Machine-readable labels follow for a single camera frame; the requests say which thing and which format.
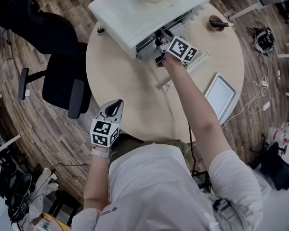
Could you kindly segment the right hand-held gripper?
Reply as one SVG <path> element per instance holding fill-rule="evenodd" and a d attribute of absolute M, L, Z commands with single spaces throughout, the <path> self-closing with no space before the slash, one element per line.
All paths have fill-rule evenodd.
<path fill-rule="evenodd" d="M 165 53 L 169 53 L 179 59 L 183 64 L 191 63 L 198 53 L 198 49 L 181 37 L 175 36 L 166 28 L 158 30 L 158 37 L 155 39 L 156 49 L 154 50 L 154 64 L 156 67 L 163 67 Z"/>

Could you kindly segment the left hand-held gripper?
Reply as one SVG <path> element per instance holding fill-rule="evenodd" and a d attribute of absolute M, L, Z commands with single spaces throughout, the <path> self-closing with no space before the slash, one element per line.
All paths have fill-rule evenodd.
<path fill-rule="evenodd" d="M 92 120 L 90 137 L 93 145 L 110 147 L 119 136 L 124 101 L 116 99 L 101 106 Z"/>

